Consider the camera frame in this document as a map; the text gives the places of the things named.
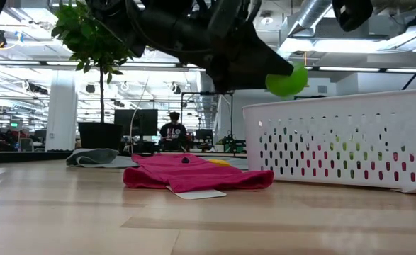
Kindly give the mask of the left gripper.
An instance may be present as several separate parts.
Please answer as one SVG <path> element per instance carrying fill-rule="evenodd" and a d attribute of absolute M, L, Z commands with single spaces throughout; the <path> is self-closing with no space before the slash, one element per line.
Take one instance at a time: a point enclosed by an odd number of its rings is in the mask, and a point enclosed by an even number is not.
<path fill-rule="evenodd" d="M 253 23 L 245 22 L 249 5 L 249 1 L 214 1 L 179 20 L 179 61 L 222 75 L 291 75 L 293 65 L 259 38 Z M 260 76 L 232 76 L 214 79 L 214 87 L 218 93 L 227 93 L 265 89 L 266 85 Z"/>

